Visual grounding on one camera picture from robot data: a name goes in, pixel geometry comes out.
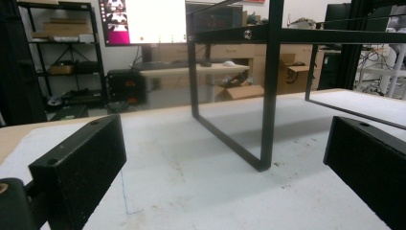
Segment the desk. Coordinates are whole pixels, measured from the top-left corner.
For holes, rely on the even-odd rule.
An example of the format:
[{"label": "desk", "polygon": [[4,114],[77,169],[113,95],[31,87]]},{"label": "desk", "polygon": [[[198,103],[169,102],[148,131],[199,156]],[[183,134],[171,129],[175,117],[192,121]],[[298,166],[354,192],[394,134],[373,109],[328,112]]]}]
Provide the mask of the desk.
[{"label": "desk", "polygon": [[[197,74],[198,75],[207,75],[209,77],[209,85],[205,85],[207,87],[207,95],[204,89],[200,90],[199,95],[200,99],[207,98],[208,102],[214,102],[214,78],[215,75],[218,74],[236,74],[242,73],[246,70],[249,70],[249,66],[245,65],[236,65],[236,66],[223,66],[221,63],[213,63],[211,67],[202,67],[199,64],[196,65]],[[190,104],[190,89],[189,87],[184,88],[173,88],[173,89],[166,89],[161,90],[162,93],[156,93],[156,95],[152,95],[152,80],[157,78],[179,78],[179,76],[187,76],[189,80],[189,68],[176,68],[176,69],[163,69],[163,70],[146,70],[140,72],[144,77],[146,77],[147,82],[147,103],[149,107],[154,108],[155,106],[151,104],[152,97],[154,98],[170,98],[171,101],[179,102],[180,104],[177,105],[184,105]]]},{"label": "desk", "polygon": [[[380,109],[388,104],[376,96],[360,95],[315,92],[329,103],[355,100],[353,109],[406,123],[404,101],[389,101],[394,115]],[[200,125],[188,106],[122,114],[128,159],[84,229],[388,229],[323,157],[334,115],[370,123],[401,140],[406,131],[303,97],[278,97],[273,165],[261,173]],[[258,153],[262,103],[262,98],[207,103],[201,112]],[[93,119],[0,128],[1,156],[12,151],[10,140],[17,144],[0,177],[28,182],[32,159]]]}]

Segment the black shelf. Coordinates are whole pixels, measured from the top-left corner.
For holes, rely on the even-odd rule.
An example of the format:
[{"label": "black shelf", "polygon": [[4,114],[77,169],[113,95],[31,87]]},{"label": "black shelf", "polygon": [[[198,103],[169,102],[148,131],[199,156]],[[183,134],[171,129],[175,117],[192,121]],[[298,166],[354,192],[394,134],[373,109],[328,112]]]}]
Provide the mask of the black shelf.
[{"label": "black shelf", "polygon": [[65,105],[88,104],[94,106],[103,105],[102,92],[100,90],[86,90],[84,93],[72,94],[72,97],[62,96]]},{"label": "black shelf", "polygon": [[96,45],[99,42],[57,42],[57,41],[29,41],[30,44],[44,44],[44,45]]},{"label": "black shelf", "polygon": [[[58,2],[58,4],[42,4],[42,3],[29,3],[29,2],[18,2],[17,5],[25,9],[27,11],[27,15],[30,19],[31,23],[31,29],[33,32],[36,32],[36,28],[34,25],[34,14],[32,13],[33,9],[45,9],[45,10],[50,10],[50,11],[55,11],[55,10],[62,10],[62,11],[73,11],[73,12],[83,12],[87,13],[90,17],[90,22],[91,22],[91,27],[92,27],[92,36],[94,37],[94,42],[57,42],[57,41],[52,41],[52,40],[47,40],[47,41],[35,41],[31,40],[28,41],[29,44],[32,44],[36,47],[37,53],[34,53],[33,55],[38,56],[39,61],[40,61],[40,68],[42,71],[39,73],[36,73],[37,77],[41,77],[45,79],[45,83],[47,86],[47,95],[52,96],[52,88],[51,84],[49,83],[49,78],[53,77],[60,77],[60,76],[74,76],[76,78],[77,82],[77,87],[79,90],[79,79],[78,75],[94,75],[95,73],[98,73],[101,79],[101,96],[102,99],[105,100],[106,96],[106,85],[105,85],[105,77],[104,77],[104,71],[103,71],[103,64],[102,64],[102,51],[101,51],[101,46],[98,41],[98,29],[97,29],[97,24],[96,24],[96,16],[94,13],[94,10],[92,8],[92,5],[90,3],[78,3],[78,2]],[[44,54],[43,54],[43,49],[45,49],[45,46],[66,46],[65,51],[62,53],[62,55],[59,56],[58,59],[54,61],[54,63],[45,63],[44,60]],[[92,46],[95,53],[96,53],[96,62],[98,65],[98,71],[94,73],[72,73],[72,74],[57,74],[57,75],[52,75],[48,72],[48,68],[46,67],[47,65],[55,64],[58,62],[61,58],[63,58],[65,55],[70,55],[68,59],[72,60],[73,62],[76,61],[74,58],[74,53],[80,56],[80,59],[84,59],[86,61],[89,61],[87,57],[85,57],[83,54],[80,53],[79,48],[80,46]]]},{"label": "black shelf", "polygon": [[48,10],[65,10],[75,12],[88,12],[92,11],[90,3],[75,3],[75,2],[58,2],[58,4],[42,4],[42,3],[29,3],[18,2],[19,7],[32,8],[32,9],[48,9]]},{"label": "black shelf", "polygon": [[[187,14],[187,34],[188,34],[188,57],[191,82],[191,103],[192,116],[206,129],[208,129],[217,138],[223,141],[227,146],[236,152],[247,163],[257,171],[268,170],[272,165],[272,149],[274,140],[275,110],[277,99],[278,78],[275,76],[279,72],[281,44],[312,44],[313,51],[308,72],[307,86],[304,99],[308,102],[327,106],[341,110],[356,116],[367,118],[373,121],[384,123],[389,126],[406,128],[397,124],[382,121],[365,114],[359,114],[335,107],[325,103],[315,102],[310,99],[311,83],[315,66],[315,58],[319,45],[325,44],[344,44],[342,50],[341,68],[339,77],[342,79],[340,87],[350,89],[356,72],[357,61],[361,52],[362,44],[387,44],[387,43],[404,43],[406,34],[400,33],[377,33],[365,32],[362,27],[364,22],[371,14],[371,10],[376,7],[376,2],[388,6],[391,1],[374,1],[370,0],[352,0],[351,1],[351,19],[356,22],[349,23],[346,31],[321,31],[321,30],[298,30],[282,28],[283,17],[283,0],[269,0],[269,24],[235,28],[229,30],[211,31],[211,32],[194,32],[194,15],[199,12],[210,9],[231,5],[238,0],[226,0],[208,7],[204,10],[194,11]],[[199,114],[199,100],[197,92],[197,74],[196,74],[196,51],[195,44],[244,44],[244,43],[262,43],[266,44],[266,62],[265,62],[265,83],[263,96],[262,112],[262,130],[260,158],[248,151],[245,147],[229,137],[226,133],[213,125],[210,121]]]}]

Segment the wooden cabinet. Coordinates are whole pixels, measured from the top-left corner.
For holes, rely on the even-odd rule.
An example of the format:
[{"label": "wooden cabinet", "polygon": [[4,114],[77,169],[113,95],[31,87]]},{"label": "wooden cabinet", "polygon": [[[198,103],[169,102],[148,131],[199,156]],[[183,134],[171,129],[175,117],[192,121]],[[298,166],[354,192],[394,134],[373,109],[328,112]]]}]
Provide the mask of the wooden cabinet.
[{"label": "wooden cabinet", "polygon": [[[203,58],[206,46],[196,44],[196,57]],[[310,64],[311,45],[303,44],[285,44],[281,46],[281,54],[294,54],[294,61]],[[248,76],[254,79],[254,84],[264,86],[266,44],[212,44],[212,58],[233,58],[247,59],[247,65],[250,67]],[[152,60],[171,62],[174,60],[185,60],[188,58],[188,48],[186,44],[163,44],[152,48]],[[317,67],[322,66],[323,54],[317,56]],[[320,78],[320,71],[316,68],[314,73],[312,89],[317,89]],[[182,78],[182,85],[186,86],[188,79]]]}]

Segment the black metal bar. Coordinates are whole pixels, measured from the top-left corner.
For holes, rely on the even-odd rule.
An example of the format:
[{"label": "black metal bar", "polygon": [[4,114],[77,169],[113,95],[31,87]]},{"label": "black metal bar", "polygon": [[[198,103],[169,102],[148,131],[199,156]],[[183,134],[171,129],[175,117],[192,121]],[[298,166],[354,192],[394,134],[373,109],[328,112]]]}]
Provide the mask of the black metal bar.
[{"label": "black metal bar", "polygon": [[271,1],[269,6],[268,36],[266,46],[265,80],[263,93],[262,132],[260,141],[260,164],[263,170],[272,165],[272,148],[274,142],[275,111],[278,91],[278,74],[281,44],[279,40],[282,16],[283,0]]},{"label": "black metal bar", "polygon": [[331,104],[328,104],[328,103],[317,102],[317,101],[314,101],[312,99],[308,99],[306,101],[310,102],[310,103],[313,103],[313,104],[318,104],[318,105],[321,105],[321,106],[324,106],[324,107],[332,108],[332,109],[335,109],[335,110],[338,110],[338,111],[342,111],[342,112],[345,112],[345,113],[349,113],[349,114],[355,115],[357,117],[366,118],[368,120],[375,121],[375,122],[378,122],[378,123],[382,123],[382,124],[385,124],[385,125],[388,125],[388,126],[391,126],[391,127],[397,127],[397,128],[401,128],[401,129],[406,130],[406,126],[396,124],[396,123],[392,123],[392,122],[388,122],[388,121],[385,121],[385,120],[382,120],[382,119],[379,119],[379,118],[375,118],[375,117],[372,117],[372,116],[369,116],[369,115],[366,115],[366,114],[363,114],[363,113],[354,112],[352,110],[348,110],[348,109],[345,109],[345,108],[342,108],[342,107],[337,107],[337,106],[334,106],[334,105],[331,105]]},{"label": "black metal bar", "polygon": [[[72,47],[71,44],[68,44],[68,50],[69,50],[69,54],[71,55],[71,60],[74,60],[74,48]],[[78,74],[75,73],[75,82],[77,84],[77,89],[78,91],[80,90],[80,85],[79,85],[79,79],[78,79]]]},{"label": "black metal bar", "polygon": [[196,47],[194,44],[194,14],[187,14],[186,23],[192,116],[197,119],[199,117],[199,99],[197,92]]},{"label": "black metal bar", "polygon": [[90,22],[92,24],[92,29],[93,29],[93,37],[95,39],[95,50],[96,50],[96,57],[98,59],[98,67],[99,67],[99,78],[101,80],[101,95],[102,99],[106,103],[107,101],[107,85],[106,85],[106,77],[104,75],[104,68],[103,68],[103,62],[102,62],[102,50],[101,50],[101,45],[100,45],[100,40],[99,40],[99,32],[98,32],[98,25],[96,22],[96,15],[95,15],[95,10],[94,8],[89,9],[90,13]]},{"label": "black metal bar", "polygon": [[[244,37],[245,31],[251,31],[250,39]],[[215,41],[223,43],[266,43],[271,36],[280,38],[282,44],[403,44],[406,34],[359,31],[300,30],[281,29],[281,34],[268,31],[268,25],[233,28],[226,31],[201,32],[195,35],[196,43]]]},{"label": "black metal bar", "polygon": [[[347,23],[348,31],[365,31],[367,19],[365,8],[370,3],[365,0],[352,0],[350,4],[350,18],[363,18],[361,20],[350,20]],[[337,75],[336,87],[351,90],[358,67],[358,60],[361,54],[362,45],[343,45],[340,55],[340,67]]]},{"label": "black metal bar", "polygon": [[208,131],[214,134],[218,139],[220,139],[224,144],[226,144],[230,149],[232,149],[237,155],[239,155],[242,159],[244,159],[248,164],[254,167],[257,171],[262,172],[268,169],[262,166],[261,161],[255,155],[253,155],[246,148],[237,143],[235,140],[233,140],[219,128],[214,126],[204,117],[199,116],[197,121],[201,125],[203,125],[203,127],[205,127]]},{"label": "black metal bar", "polygon": [[205,45],[204,58],[209,59],[212,56],[212,45],[207,43]]},{"label": "black metal bar", "polygon": [[77,49],[75,49],[72,45],[73,43],[68,44],[69,47],[72,49],[73,52],[75,52],[77,55],[81,56],[82,58],[84,58],[85,60],[89,60],[89,58],[87,58],[85,55],[83,55],[81,52],[77,51]]},{"label": "black metal bar", "polygon": [[305,92],[304,92],[305,100],[310,99],[310,91],[311,91],[311,86],[313,84],[313,79],[314,79],[314,67],[316,67],[316,57],[317,57],[318,51],[319,51],[319,46],[313,45],[312,50],[311,50],[310,67],[308,70],[307,84],[306,84]]},{"label": "black metal bar", "polygon": [[48,79],[49,74],[48,74],[48,72],[46,71],[47,69],[46,69],[46,67],[45,67],[45,60],[44,60],[44,57],[42,56],[41,46],[40,46],[39,44],[36,44],[35,47],[36,47],[36,50],[38,51],[39,62],[41,63],[41,68],[42,68],[42,70],[43,70],[43,73],[41,73],[41,74],[42,74],[42,76],[43,76],[44,79],[45,79],[45,84],[47,85],[48,95],[49,95],[49,96],[52,96],[53,93],[52,93],[52,90],[51,90],[51,84],[50,84],[50,81],[49,81],[49,79]]},{"label": "black metal bar", "polygon": [[30,19],[31,28],[33,29],[33,32],[35,32],[36,28],[35,28],[33,13],[31,12],[30,8],[27,8],[27,13],[28,13],[28,17]]}]

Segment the black metal frame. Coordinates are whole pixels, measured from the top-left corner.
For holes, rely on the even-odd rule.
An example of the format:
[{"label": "black metal frame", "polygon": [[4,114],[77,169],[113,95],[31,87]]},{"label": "black metal frame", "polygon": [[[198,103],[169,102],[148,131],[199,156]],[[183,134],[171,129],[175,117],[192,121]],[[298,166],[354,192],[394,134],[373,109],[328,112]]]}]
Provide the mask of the black metal frame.
[{"label": "black metal frame", "polygon": [[[192,116],[200,122],[205,128],[217,136],[227,146],[240,155],[247,163],[252,165],[259,172],[268,170],[272,164],[272,146],[274,137],[275,125],[275,107],[277,98],[277,85],[279,67],[279,55],[281,44],[313,44],[312,61],[310,62],[310,70],[308,75],[305,100],[311,103],[316,103],[331,108],[339,109],[348,113],[355,114],[360,117],[375,120],[377,122],[385,123],[390,126],[402,127],[375,119],[373,117],[359,114],[356,112],[341,109],[329,104],[319,103],[310,100],[310,87],[311,79],[314,71],[315,56],[318,44],[348,44],[348,45],[362,45],[362,44],[383,44],[383,43],[404,43],[406,34],[389,34],[377,32],[362,32],[362,31],[321,31],[321,30],[292,30],[282,28],[282,13],[283,13],[283,0],[269,0],[269,24],[243,27],[230,30],[213,31],[195,33],[193,25],[193,17],[196,13],[202,12],[209,8],[223,7],[226,5],[239,2],[239,0],[226,0],[219,4],[213,5],[200,11],[194,11],[187,14],[187,34],[188,34],[188,56],[189,56],[189,70],[191,82],[191,103],[192,103]],[[353,0],[352,11],[360,12],[368,15],[369,9],[374,9],[375,6],[367,4],[367,0]],[[250,38],[244,37],[246,32],[251,35]],[[265,67],[265,83],[264,83],[264,96],[263,96],[263,116],[262,116],[262,135],[261,135],[261,149],[260,158],[257,158],[247,149],[245,149],[238,142],[230,138],[226,133],[210,123],[207,119],[199,114],[199,104],[197,96],[197,81],[196,81],[196,57],[195,57],[195,43],[216,43],[216,44],[230,44],[230,43],[266,43],[266,67]]]}]

